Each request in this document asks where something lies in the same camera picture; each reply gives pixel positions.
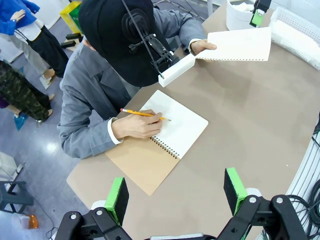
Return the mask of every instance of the gray blazer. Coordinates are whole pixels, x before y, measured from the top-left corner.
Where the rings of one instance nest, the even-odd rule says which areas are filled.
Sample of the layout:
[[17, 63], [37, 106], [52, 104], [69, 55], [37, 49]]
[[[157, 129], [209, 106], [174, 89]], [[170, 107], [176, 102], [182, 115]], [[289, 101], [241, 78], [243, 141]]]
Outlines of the gray blazer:
[[[206, 38], [201, 23], [190, 14], [154, 9], [154, 17], [164, 36], [179, 36], [184, 48], [192, 39]], [[68, 61], [60, 87], [63, 103], [57, 129], [64, 152], [82, 159], [115, 147], [108, 121], [131, 97], [111, 65], [96, 51], [80, 44]], [[92, 110], [104, 121], [88, 127]]]

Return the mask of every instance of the ear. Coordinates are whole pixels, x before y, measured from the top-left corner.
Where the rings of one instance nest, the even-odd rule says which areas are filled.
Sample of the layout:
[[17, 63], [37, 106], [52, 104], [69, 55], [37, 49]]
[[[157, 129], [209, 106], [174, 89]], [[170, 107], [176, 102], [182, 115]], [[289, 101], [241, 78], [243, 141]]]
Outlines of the ear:
[[91, 46], [91, 44], [88, 42], [87, 39], [83, 39], [82, 42], [83, 42], [83, 45], [89, 47], [89, 48], [90, 48], [91, 50], [93, 50], [93, 51], [96, 51], [96, 50], [94, 49], [94, 47]]

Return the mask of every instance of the yellow box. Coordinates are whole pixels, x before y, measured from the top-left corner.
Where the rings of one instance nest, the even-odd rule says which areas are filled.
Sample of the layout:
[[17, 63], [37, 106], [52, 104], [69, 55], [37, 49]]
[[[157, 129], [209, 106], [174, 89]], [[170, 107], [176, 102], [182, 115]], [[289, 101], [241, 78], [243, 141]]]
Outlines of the yellow box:
[[69, 26], [73, 33], [81, 33], [81, 30], [78, 28], [74, 20], [70, 17], [69, 13], [74, 10], [77, 6], [79, 6], [81, 1], [73, 1], [68, 6], [66, 6], [61, 12], [60, 16], [63, 18], [65, 23]]

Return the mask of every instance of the blue sweater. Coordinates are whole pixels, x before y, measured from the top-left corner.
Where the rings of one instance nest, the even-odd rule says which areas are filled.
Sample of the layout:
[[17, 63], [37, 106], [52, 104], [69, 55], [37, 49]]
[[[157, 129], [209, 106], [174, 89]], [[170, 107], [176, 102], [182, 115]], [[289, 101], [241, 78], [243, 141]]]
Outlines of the blue sweater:
[[[25, 10], [25, 16], [18, 22], [10, 20], [21, 9]], [[0, 33], [14, 35], [16, 29], [32, 24], [37, 19], [32, 13], [37, 13], [39, 9], [27, 0], [0, 0]]]

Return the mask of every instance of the camouflage pants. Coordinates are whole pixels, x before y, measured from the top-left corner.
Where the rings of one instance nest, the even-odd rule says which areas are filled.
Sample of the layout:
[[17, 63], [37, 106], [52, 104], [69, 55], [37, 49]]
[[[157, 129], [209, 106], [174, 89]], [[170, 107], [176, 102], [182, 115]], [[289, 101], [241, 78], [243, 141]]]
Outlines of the camouflage pants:
[[0, 97], [35, 120], [48, 118], [49, 97], [3, 61], [0, 61]]

